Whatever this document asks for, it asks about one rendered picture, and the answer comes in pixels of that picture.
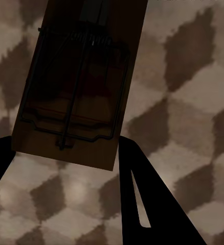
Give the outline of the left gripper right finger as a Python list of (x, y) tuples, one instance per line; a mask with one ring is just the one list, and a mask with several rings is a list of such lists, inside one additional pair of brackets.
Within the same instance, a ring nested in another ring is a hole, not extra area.
[[(151, 228), (140, 224), (131, 171)], [(207, 245), (137, 143), (119, 137), (123, 245)]]

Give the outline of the mousetrap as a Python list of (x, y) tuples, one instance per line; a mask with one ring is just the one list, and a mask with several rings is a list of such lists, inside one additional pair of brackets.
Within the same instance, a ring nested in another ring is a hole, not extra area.
[(48, 0), (11, 150), (113, 172), (148, 0)]

